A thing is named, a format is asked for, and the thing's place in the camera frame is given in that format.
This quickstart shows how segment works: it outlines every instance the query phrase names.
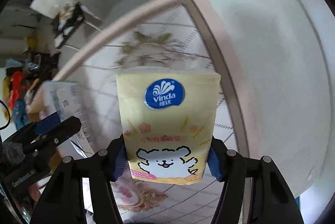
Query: cartoon dog face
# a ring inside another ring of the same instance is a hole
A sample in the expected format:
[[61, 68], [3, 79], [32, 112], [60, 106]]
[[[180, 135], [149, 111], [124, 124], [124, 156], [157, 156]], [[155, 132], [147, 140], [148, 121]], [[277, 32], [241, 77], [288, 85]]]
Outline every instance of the cartoon dog face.
[[185, 178], [195, 174], [197, 169], [192, 169], [198, 160], [194, 157], [185, 161], [184, 157], [191, 154], [190, 148], [186, 146], [174, 149], [152, 149], [146, 151], [139, 149], [136, 152], [138, 158], [144, 160], [138, 163], [143, 171], [159, 178]]

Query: metal pin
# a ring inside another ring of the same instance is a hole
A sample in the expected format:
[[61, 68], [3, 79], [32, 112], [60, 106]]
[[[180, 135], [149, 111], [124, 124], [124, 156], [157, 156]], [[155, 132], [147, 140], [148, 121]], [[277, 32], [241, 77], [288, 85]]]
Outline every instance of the metal pin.
[[72, 160], [72, 158], [70, 156], [66, 156], [66, 157], [64, 157], [63, 162], [67, 164], [67, 163], [71, 162], [71, 160]]
[[107, 150], [106, 149], [99, 150], [98, 155], [99, 156], [105, 156], [105, 155], [107, 155]]
[[264, 156], [263, 161], [266, 162], [266, 163], [270, 163], [272, 161], [272, 159], [269, 156]]
[[236, 151], [233, 150], [233, 149], [229, 149], [229, 150], [227, 150], [227, 154], [228, 154], [229, 156], [235, 156], [235, 155], [236, 155]]

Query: red cloth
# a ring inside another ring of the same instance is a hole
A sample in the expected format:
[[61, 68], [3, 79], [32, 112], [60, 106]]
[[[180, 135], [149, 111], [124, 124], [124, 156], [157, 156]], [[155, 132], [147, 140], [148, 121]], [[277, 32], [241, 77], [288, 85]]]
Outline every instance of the red cloth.
[[15, 106], [15, 101], [20, 98], [21, 80], [24, 79], [24, 74], [20, 71], [15, 72], [12, 75], [12, 90], [9, 95], [9, 107], [13, 110]]

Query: wire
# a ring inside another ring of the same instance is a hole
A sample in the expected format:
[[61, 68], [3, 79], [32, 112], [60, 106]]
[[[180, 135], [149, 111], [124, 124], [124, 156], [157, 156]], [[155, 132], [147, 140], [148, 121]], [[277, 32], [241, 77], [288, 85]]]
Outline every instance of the wire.
[[9, 118], [8, 118], [8, 122], [7, 122], [7, 124], [4, 125], [3, 127], [0, 127], [0, 130], [3, 130], [3, 129], [5, 129], [6, 127], [8, 127], [9, 124], [10, 124], [10, 112], [9, 112], [8, 107], [6, 106], [6, 104], [5, 104], [2, 100], [0, 100], [0, 102], [1, 102], [2, 105], [5, 106], [6, 111], [8, 112], [8, 117], [9, 117]]

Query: blue oval logo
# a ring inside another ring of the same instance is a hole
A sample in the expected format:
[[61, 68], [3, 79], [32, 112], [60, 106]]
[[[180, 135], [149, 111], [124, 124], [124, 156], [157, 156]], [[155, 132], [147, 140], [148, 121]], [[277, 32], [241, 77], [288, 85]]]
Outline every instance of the blue oval logo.
[[184, 87], [176, 80], [157, 80], [146, 89], [144, 103], [150, 109], [179, 106], [185, 98]]

